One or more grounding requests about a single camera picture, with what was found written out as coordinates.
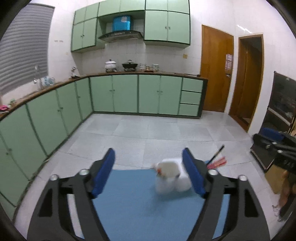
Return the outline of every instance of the door frame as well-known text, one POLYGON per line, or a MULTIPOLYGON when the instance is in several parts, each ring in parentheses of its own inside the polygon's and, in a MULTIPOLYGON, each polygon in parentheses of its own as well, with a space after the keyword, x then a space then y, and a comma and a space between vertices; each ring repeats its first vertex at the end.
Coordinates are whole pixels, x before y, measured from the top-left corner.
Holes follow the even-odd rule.
MULTIPOLYGON (((240 49, 241 49, 241 45, 240 45, 240 40, 241 39, 248 39, 248 38, 254 38, 254 37, 261 37, 261 45, 262 45, 262 66, 261 66, 261 78, 260 78, 260 84, 259 84, 259 93, 257 95, 257 100, 256 100, 256 105, 255 105, 255 108, 253 110, 253 113, 252 113, 252 117, 251 117, 251 122, 250 124, 244 128, 242 126, 242 128, 248 132, 251 124, 252 124, 252 121, 253 121, 253 117, 254 117, 254 114, 255 114, 255 111, 257 109, 257 105, 258 105, 258 101, 259 101, 259 97, 260 97, 260 93, 261 93, 261 87, 262 87, 262 80, 263 80, 263 71, 264 71, 264 39, 263 39, 263 34, 252 34, 252 35, 246 35, 246 36, 242 36, 242 37, 239 37, 238 38, 238 55, 239 55, 239 52, 240 52, 240 49)), ((237 76, 235 78, 235 86, 234 86, 234 92, 235 92, 235 88, 236 88, 236 85, 237 85, 237 76)), ((231 106, 230 106, 230 110, 229 110, 229 115, 231 115, 231 109, 232 109, 232 105, 234 103, 234 93, 233 93, 233 96, 232 96, 232 101, 231 101, 231 106)), ((238 122, 240 125, 243 124, 245 125, 245 123, 243 123, 239 118, 235 118, 235 121, 238 122)))

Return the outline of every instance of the green upper cabinet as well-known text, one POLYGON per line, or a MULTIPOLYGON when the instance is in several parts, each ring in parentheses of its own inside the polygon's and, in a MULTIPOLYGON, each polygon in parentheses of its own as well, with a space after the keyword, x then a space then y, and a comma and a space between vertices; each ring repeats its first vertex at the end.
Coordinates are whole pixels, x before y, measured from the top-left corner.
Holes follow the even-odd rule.
POLYGON ((81 49, 82 40, 83 40, 83 22, 73 25, 71 51, 81 49))
POLYGON ((146 10, 168 10, 168 0, 146 0, 146 10))
POLYGON ((35 130, 49 155, 67 138, 56 91, 46 93, 27 105, 35 130))
POLYGON ((168 12, 168 41, 190 43, 190 16, 188 14, 168 12))
POLYGON ((75 11, 73 24, 77 24, 84 21, 85 11, 86 11, 86 7, 83 7, 75 11))
POLYGON ((137 75, 114 75, 113 92, 115 112, 137 112, 137 75))
POLYGON ((13 161, 1 138, 0 160, 0 192, 16 206, 29 181, 13 161))
POLYGON ((145 14, 145 40, 167 41, 168 12, 146 11, 145 14))
POLYGON ((112 76, 91 77, 94 111, 114 111, 112 76))
POLYGON ((76 81, 78 103, 82 120, 92 113, 89 79, 76 81))
POLYGON ((161 76, 159 113, 177 115, 180 103, 182 78, 161 76))
POLYGON ((93 18, 84 22, 82 47, 96 45, 96 25, 97 19, 93 18))
POLYGON ((33 131, 26 106, 15 110, 0 122, 0 131, 12 156, 24 174, 31 178, 46 159, 33 131))
POLYGON ((159 75, 139 75, 139 113, 158 113, 159 75))
POLYGON ((58 88, 57 94, 66 130, 68 134, 70 134, 81 122, 75 83, 70 83, 58 88))
POLYGON ((120 12, 120 0, 105 0, 100 2, 98 17, 120 12))
POLYGON ((145 10, 145 0, 121 0, 120 12, 145 10))
POLYGON ((188 0, 168 0, 168 11, 183 12, 189 14, 188 0))
POLYGON ((84 20, 96 18, 98 16, 99 3, 95 3, 86 7, 84 20))

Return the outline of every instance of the pot lid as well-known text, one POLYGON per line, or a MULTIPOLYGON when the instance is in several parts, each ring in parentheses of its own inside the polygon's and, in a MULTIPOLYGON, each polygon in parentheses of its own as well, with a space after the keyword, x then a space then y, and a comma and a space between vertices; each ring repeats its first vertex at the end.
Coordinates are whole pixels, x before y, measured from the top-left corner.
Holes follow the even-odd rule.
POLYGON ((134 63, 131 61, 131 59, 129 59, 126 63, 123 63, 123 64, 137 64, 137 63, 134 63))
POLYGON ((109 59, 105 64, 116 64, 116 62, 113 61, 113 60, 111 60, 111 59, 109 59))

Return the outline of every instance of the kitchen countertop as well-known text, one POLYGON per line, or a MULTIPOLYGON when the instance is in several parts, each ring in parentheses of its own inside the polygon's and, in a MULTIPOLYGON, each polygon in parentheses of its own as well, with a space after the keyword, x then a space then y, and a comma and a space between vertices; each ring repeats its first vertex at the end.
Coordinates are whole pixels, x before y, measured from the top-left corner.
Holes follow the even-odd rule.
POLYGON ((175 77, 187 77, 187 78, 191 78, 191 79, 207 81, 207 79, 202 78, 202 77, 198 77, 197 75, 182 74, 182 73, 172 73, 172 72, 142 72, 142 71, 135 71, 135 72, 114 72, 114 73, 105 73, 104 72, 104 73, 85 74, 85 75, 82 75, 82 76, 80 76, 79 78, 76 78, 76 79, 70 79, 69 78, 69 79, 67 79, 65 81, 57 82, 52 86, 45 87, 42 90, 35 91, 35 92, 33 92, 33 93, 29 94, 29 95, 24 96, 23 98, 20 98, 20 99, 16 100, 16 103, 8 110, 8 112, 0 114, 0 120, 5 118, 7 115, 9 115, 11 112, 16 110, 17 108, 19 108, 22 105, 26 104, 27 102, 31 101, 32 99, 35 99, 40 95, 43 95, 43 94, 45 94, 47 92, 55 90, 55 89, 57 89, 59 87, 62 87, 64 85, 66 85, 66 84, 69 84, 69 83, 72 83, 74 81, 78 81, 80 79, 87 78, 87 77, 97 77, 97 76, 107 76, 107 75, 121 75, 121 74, 166 75, 166 76, 175 76, 175 77))

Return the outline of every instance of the white object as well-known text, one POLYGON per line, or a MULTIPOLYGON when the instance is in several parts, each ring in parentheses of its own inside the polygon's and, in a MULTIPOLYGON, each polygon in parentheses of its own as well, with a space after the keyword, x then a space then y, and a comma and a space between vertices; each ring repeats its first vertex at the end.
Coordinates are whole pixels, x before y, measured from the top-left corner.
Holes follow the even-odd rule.
POLYGON ((108 69, 108 70, 116 69, 116 62, 110 59, 105 63, 105 69, 108 69))
POLYGON ((191 188, 192 184, 181 158, 164 159, 155 168, 161 171, 155 182, 158 194, 167 194, 173 190, 184 192, 191 188))

